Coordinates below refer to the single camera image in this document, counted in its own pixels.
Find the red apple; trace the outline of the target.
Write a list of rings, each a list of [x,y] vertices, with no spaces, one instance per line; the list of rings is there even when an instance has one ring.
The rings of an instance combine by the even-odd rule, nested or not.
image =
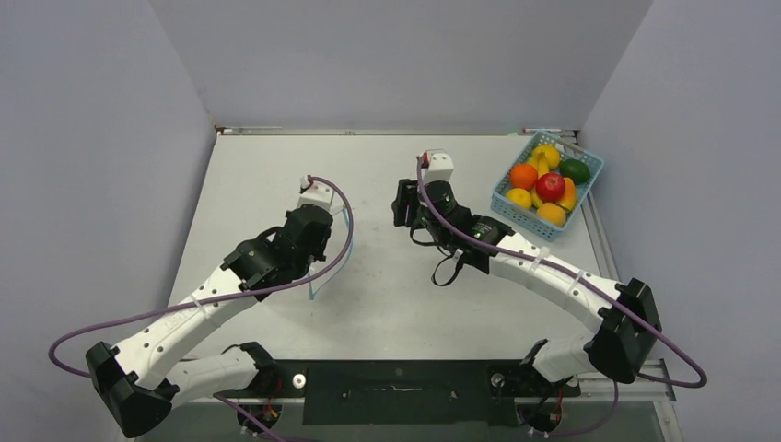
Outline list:
[[[565,179],[557,173],[548,172],[537,179],[535,191],[543,202],[555,203],[565,194]]]

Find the blue plastic basket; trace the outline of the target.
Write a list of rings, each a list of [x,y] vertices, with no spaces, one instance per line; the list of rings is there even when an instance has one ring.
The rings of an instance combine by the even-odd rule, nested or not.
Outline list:
[[[530,160],[532,149],[538,145],[553,145],[561,154],[561,161],[573,158],[585,163],[591,172],[591,180],[588,183],[576,185],[577,188],[577,205],[571,213],[567,214],[567,221],[563,227],[556,227],[536,215],[537,209],[534,207],[530,210],[525,210],[521,207],[510,202],[505,194],[512,189],[509,182],[508,173],[513,166],[520,163],[527,163]],[[518,157],[513,161],[511,166],[505,172],[503,178],[499,180],[494,187],[492,194],[491,208],[495,212],[502,216],[512,220],[521,227],[529,230],[530,232],[545,238],[549,241],[553,241],[560,236],[562,232],[568,227],[569,220],[575,215],[576,210],[585,200],[588,195],[591,186],[595,179],[599,176],[604,161],[601,157],[584,150],[579,146],[571,145],[556,134],[550,134],[547,132],[536,132],[531,136],[530,140],[526,143],[521,150]],[[549,172],[559,174],[559,169],[550,169]]]

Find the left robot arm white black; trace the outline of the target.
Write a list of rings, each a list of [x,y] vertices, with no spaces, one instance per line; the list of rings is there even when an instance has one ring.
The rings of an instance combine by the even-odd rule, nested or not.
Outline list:
[[[240,242],[191,293],[192,305],[162,315],[116,344],[93,345],[86,354],[93,386],[127,437],[141,436],[169,413],[195,399],[226,390],[262,396],[276,384],[276,363],[258,343],[232,344],[220,355],[187,361],[201,341],[240,312],[303,278],[324,260],[332,233],[329,210],[303,204],[280,227]]]

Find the clear zip top bag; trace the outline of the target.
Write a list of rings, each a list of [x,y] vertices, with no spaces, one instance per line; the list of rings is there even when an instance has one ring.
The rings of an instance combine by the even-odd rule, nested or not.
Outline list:
[[[332,211],[332,215],[339,215],[344,222],[344,244],[338,253],[325,263],[324,267],[319,267],[317,264],[309,266],[306,276],[310,301],[313,301],[317,294],[344,269],[353,253],[355,222],[352,207],[349,204],[341,203],[337,210]]]

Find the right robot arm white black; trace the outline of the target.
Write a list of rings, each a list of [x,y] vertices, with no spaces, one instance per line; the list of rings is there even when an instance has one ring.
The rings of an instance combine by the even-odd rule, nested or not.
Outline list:
[[[650,287],[633,279],[623,285],[583,271],[537,247],[508,225],[459,205],[446,181],[425,190],[438,211],[425,205],[415,180],[401,179],[391,204],[393,224],[426,230],[431,246],[456,268],[472,267],[525,287],[577,319],[586,333],[568,340],[539,340],[522,360],[522,386],[543,394],[556,382],[600,373],[631,384],[661,331]]]

